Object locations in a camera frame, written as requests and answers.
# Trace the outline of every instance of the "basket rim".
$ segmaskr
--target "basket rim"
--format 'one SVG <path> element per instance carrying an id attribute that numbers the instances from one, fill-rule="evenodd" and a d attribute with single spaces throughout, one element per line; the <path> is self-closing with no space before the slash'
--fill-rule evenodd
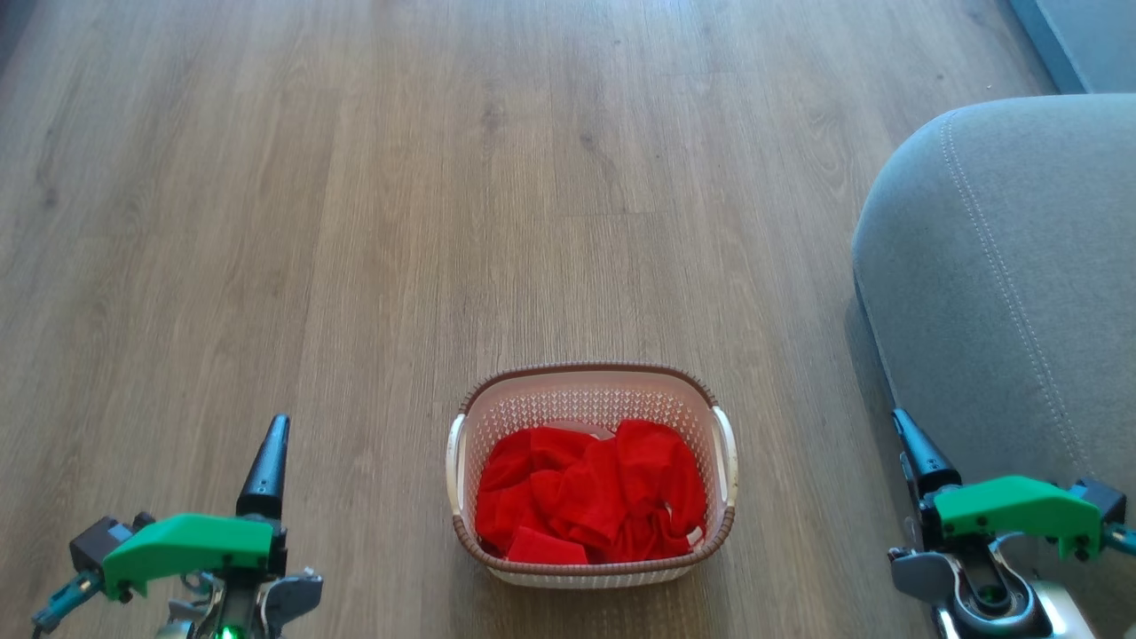
<path id="1" fill-rule="evenodd" d="M 694 375 L 683 371 L 682 368 L 676 368 L 674 366 L 667 366 L 662 364 L 644 364 L 636 362 L 569 362 L 562 364 L 536 364 L 532 366 L 523 366 L 517 368 L 510 368 L 504 372 L 498 373 L 495 375 L 490 375 L 483 379 L 474 390 L 466 395 L 466 399 L 461 403 L 461 408 L 459 413 L 459 420 L 469 414 L 470 407 L 484 393 L 488 388 L 493 387 L 499 382 L 507 380 L 515 380 L 518 377 L 525 377 L 531 375 L 546 375 L 552 373 L 587 373 L 587 372 L 629 372 L 629 373 L 654 373 L 669 375 L 677 377 L 678 380 L 686 382 L 693 387 L 699 395 L 705 399 L 709 408 L 719 408 L 718 399 L 710 392 L 710 389 Z M 703 559 L 710 557 L 717 553 L 722 543 L 726 542 L 726 537 L 729 536 L 729 531 L 734 528 L 734 505 L 727 504 L 726 509 L 722 514 L 721 525 L 715 531 L 713 537 L 709 541 L 702 545 L 701 548 L 694 553 L 687 555 L 682 555 L 678 557 L 670 557 L 667 559 L 652 559 L 648 562 L 630 562 L 623 564 L 575 564 L 575 565 L 556 565 L 556 564 L 523 564 L 518 562 L 509 562 L 494 557 L 490 555 L 477 540 L 470 534 L 469 530 L 466 529 L 466 522 L 460 514 L 453 514 L 453 530 L 458 534 L 458 541 L 461 546 L 469 553 L 475 559 L 488 569 L 515 574 L 533 574 L 533 575 L 546 575 L 546 576 L 616 576 L 626 574 L 637 574 L 637 573 L 651 573 L 667 570 L 682 569 L 686 566 L 693 566 L 702 562 Z"/>

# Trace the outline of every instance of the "basket handle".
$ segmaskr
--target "basket handle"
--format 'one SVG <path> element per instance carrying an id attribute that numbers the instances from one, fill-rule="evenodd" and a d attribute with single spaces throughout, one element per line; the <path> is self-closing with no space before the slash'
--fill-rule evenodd
<path id="1" fill-rule="evenodd" d="M 460 468 L 461 449 L 463 448 L 462 429 L 465 425 L 466 415 L 458 415 L 453 420 L 453 425 L 450 426 L 450 439 L 445 446 L 445 488 L 450 493 L 450 509 L 453 511 L 454 516 L 461 516 L 462 500 L 465 499 L 465 490 L 461 486 L 465 483 L 465 478 Z"/>
<path id="2" fill-rule="evenodd" d="M 729 425 L 726 412 L 715 406 L 713 414 L 718 418 L 718 433 L 722 440 L 721 447 L 725 449 L 722 462 L 726 473 L 726 507 L 733 508 L 734 500 L 737 499 L 737 443 L 734 441 L 734 429 Z"/>

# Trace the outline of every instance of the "laundry basket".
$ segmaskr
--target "laundry basket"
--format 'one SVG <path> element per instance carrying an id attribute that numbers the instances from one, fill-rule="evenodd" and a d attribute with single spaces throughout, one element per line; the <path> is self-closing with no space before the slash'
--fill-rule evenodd
<path id="1" fill-rule="evenodd" d="M 707 489 L 707 534 L 693 553 L 624 564 L 548 565 L 508 562 L 482 549 L 474 528 L 477 486 L 498 441 L 560 420 L 615 432 L 627 418 L 669 425 L 698 459 Z M 701 382 L 665 366 L 562 364 L 491 377 L 469 393 L 453 421 L 445 472 L 458 540 L 494 575 L 519 586 L 599 589 L 669 581 L 717 551 L 734 524 L 737 449 L 729 421 Z"/>

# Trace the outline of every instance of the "pile of red clothes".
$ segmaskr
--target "pile of red clothes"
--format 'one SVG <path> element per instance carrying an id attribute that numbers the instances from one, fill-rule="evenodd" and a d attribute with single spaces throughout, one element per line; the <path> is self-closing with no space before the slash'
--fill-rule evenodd
<path id="1" fill-rule="evenodd" d="M 600 564 L 691 551 L 707 495 L 694 455 L 674 430 L 625 420 L 615 437 L 540 426 L 493 448 L 477 490 L 475 528 L 511 562 Z"/>

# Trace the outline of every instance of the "green bracket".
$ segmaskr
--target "green bracket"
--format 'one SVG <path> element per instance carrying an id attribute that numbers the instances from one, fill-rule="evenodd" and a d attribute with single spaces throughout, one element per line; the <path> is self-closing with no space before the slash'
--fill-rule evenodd
<path id="1" fill-rule="evenodd" d="M 1043 481 L 1010 475 L 966 486 L 938 495 L 935 508 L 949 539 L 1021 532 L 1055 538 L 1062 559 L 1101 554 L 1100 508 Z"/>
<path id="2" fill-rule="evenodd" d="M 194 571 L 264 569 L 273 526 L 264 522 L 182 514 L 154 522 L 123 542 L 102 562 L 107 597 L 127 588 L 145 597 L 147 583 Z"/>

